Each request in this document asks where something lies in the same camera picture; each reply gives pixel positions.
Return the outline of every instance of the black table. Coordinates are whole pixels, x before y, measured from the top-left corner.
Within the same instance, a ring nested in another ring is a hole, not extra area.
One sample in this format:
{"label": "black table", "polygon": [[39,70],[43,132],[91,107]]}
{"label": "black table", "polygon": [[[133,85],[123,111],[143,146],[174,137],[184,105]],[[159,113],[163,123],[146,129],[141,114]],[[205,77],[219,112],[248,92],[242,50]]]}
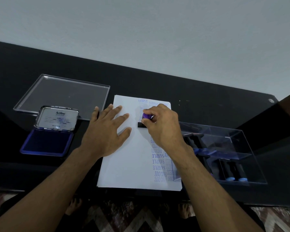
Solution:
{"label": "black table", "polygon": [[[268,109],[273,95],[195,81],[0,42],[0,117],[29,132],[35,117],[13,110],[15,104],[40,74],[110,85],[106,105],[114,95],[169,101],[179,120],[189,123],[237,128]],[[88,121],[78,121],[69,153],[80,145]],[[0,190],[30,190],[53,172],[64,158],[21,155],[18,150],[0,152]],[[97,188],[101,160],[91,169],[78,191],[95,198],[143,197],[188,199],[185,191],[152,191]],[[249,204],[290,205],[289,189],[281,189],[271,176],[275,165],[261,165],[269,185],[224,186],[231,196]]]}

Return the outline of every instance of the white wall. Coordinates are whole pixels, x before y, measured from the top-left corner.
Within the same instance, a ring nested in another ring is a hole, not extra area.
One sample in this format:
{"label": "white wall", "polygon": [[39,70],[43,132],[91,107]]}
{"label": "white wall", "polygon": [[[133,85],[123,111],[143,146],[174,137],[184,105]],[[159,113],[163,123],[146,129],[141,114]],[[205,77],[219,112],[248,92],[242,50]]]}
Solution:
{"label": "white wall", "polygon": [[0,41],[290,94],[290,0],[0,0]]}

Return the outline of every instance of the stack of paper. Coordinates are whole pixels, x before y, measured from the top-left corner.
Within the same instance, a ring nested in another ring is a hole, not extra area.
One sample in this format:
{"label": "stack of paper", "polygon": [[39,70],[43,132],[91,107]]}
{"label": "stack of paper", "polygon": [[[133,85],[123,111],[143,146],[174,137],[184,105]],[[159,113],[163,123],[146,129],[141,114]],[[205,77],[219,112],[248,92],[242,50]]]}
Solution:
{"label": "stack of paper", "polygon": [[118,128],[118,133],[131,127],[131,135],[112,155],[104,157],[98,187],[138,188],[180,191],[181,181],[173,181],[172,161],[157,146],[147,128],[138,128],[143,109],[169,102],[115,95],[114,107],[123,108],[117,116],[129,113],[130,117]]}

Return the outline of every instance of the foot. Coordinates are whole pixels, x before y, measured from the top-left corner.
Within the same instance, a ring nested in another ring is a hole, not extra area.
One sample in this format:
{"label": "foot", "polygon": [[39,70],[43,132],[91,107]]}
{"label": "foot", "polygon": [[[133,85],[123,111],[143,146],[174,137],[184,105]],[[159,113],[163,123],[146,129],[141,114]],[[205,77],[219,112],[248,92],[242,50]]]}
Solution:
{"label": "foot", "polygon": [[178,205],[179,216],[183,219],[194,216],[194,211],[191,204],[179,204]]}
{"label": "foot", "polygon": [[82,203],[83,201],[81,199],[79,199],[79,203],[77,202],[77,199],[75,198],[71,199],[70,204],[66,210],[66,214],[69,216],[75,211],[77,211],[81,207]]}

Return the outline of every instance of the purple stamp handle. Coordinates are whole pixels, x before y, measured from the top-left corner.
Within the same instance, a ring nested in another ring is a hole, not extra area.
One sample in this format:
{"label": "purple stamp handle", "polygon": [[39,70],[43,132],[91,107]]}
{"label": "purple stamp handle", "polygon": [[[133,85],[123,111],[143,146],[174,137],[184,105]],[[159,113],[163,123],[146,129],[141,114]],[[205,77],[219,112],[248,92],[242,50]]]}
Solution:
{"label": "purple stamp handle", "polygon": [[143,113],[143,116],[142,116],[142,118],[145,118],[145,119],[151,119],[151,117],[152,117],[152,115],[147,115],[147,114],[144,114],[144,113]]}

